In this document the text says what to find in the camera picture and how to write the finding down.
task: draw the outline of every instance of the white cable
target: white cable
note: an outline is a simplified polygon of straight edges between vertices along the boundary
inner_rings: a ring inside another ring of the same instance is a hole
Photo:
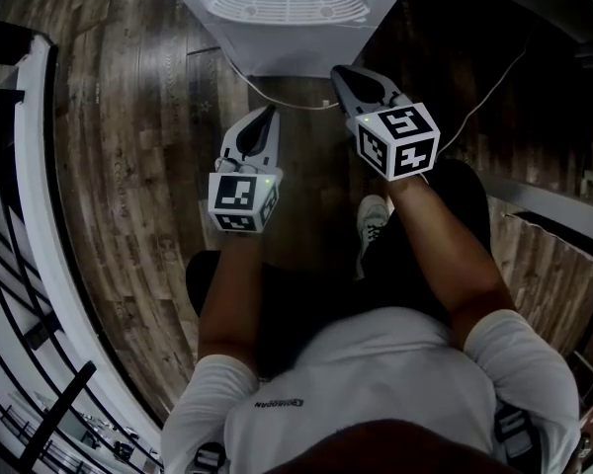
[[[230,65],[230,68],[232,68],[235,73],[241,77],[241,79],[248,85],[250,86],[253,90],[255,90],[257,93],[259,93],[259,95],[261,95],[262,97],[264,97],[266,100],[273,102],[279,106],[286,106],[286,107],[290,107],[293,109],[303,109],[304,111],[326,111],[328,109],[331,109],[333,107],[338,106],[338,102],[336,102],[336,104],[331,104],[329,106],[321,106],[321,107],[308,107],[308,106],[297,106],[295,104],[289,104],[288,102],[282,102],[281,100],[277,100],[274,99],[272,97],[269,97],[268,95],[266,95],[265,93],[263,93],[259,88],[257,88],[257,86],[255,86],[253,83],[251,83],[244,74],[242,74],[239,69],[233,64],[232,61],[230,61],[230,58],[224,54],[224,58],[226,58],[226,61],[228,62],[228,64]]]
[[[450,139],[448,141],[448,143],[437,152],[437,156],[439,156],[444,151],[446,151],[446,149],[448,148],[448,146],[450,146],[453,142],[455,142],[455,140],[457,139],[457,137],[459,137],[459,134],[466,127],[466,123],[467,123],[467,120],[469,119],[469,117],[472,116],[474,113],[476,113],[476,111],[483,104],[485,104],[485,101],[490,98],[490,95],[492,93],[494,93],[494,90],[496,88],[498,88],[498,86],[503,82],[503,80],[505,79],[505,77],[507,77],[507,74],[509,74],[509,72],[512,69],[512,67],[514,65],[516,65],[516,63],[518,62],[519,59],[521,59],[523,56],[525,56],[525,53],[527,52],[527,47],[530,44],[530,39],[532,38],[532,33],[534,32],[534,28],[536,27],[537,24],[538,24],[538,20],[536,20],[536,22],[532,26],[532,29],[530,30],[529,34],[527,35],[527,40],[525,40],[525,47],[523,48],[523,52],[521,52],[518,56],[516,56],[516,58],[514,58],[514,61],[512,61],[510,63],[510,65],[507,67],[507,69],[505,70],[505,72],[503,72],[503,75],[499,78],[499,80],[496,82],[496,84],[494,86],[492,86],[492,89],[487,92],[487,95],[485,95],[485,97],[483,97],[483,100],[481,100],[478,104],[476,104],[476,106],[474,106],[474,108],[469,113],[467,113],[466,117],[464,118],[464,121],[462,122],[462,125],[457,130],[457,133],[455,133],[455,136],[452,139]]]

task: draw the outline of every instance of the white sneaker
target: white sneaker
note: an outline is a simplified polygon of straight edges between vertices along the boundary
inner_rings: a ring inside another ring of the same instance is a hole
[[[367,248],[380,235],[381,230],[388,222],[388,216],[388,208],[384,198],[377,195],[368,195],[360,202],[356,223],[360,237],[360,254],[356,263],[356,275],[358,279],[362,279],[365,276],[361,262],[367,252]]]

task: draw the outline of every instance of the air vent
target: air vent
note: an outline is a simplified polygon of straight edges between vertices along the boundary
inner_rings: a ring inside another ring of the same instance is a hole
[[[256,25],[329,25],[369,14],[362,0],[213,0],[216,16]]]

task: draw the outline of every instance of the t-shirt sleeve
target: t-shirt sleeve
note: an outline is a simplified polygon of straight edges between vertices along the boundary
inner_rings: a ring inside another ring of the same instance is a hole
[[[562,472],[580,438],[577,386],[562,356],[509,310],[479,321],[464,352],[485,371],[500,400],[530,413],[541,434],[543,472]]]
[[[200,446],[223,443],[229,411],[258,388],[257,377],[241,361],[226,355],[202,358],[162,431],[165,472],[182,474]]]

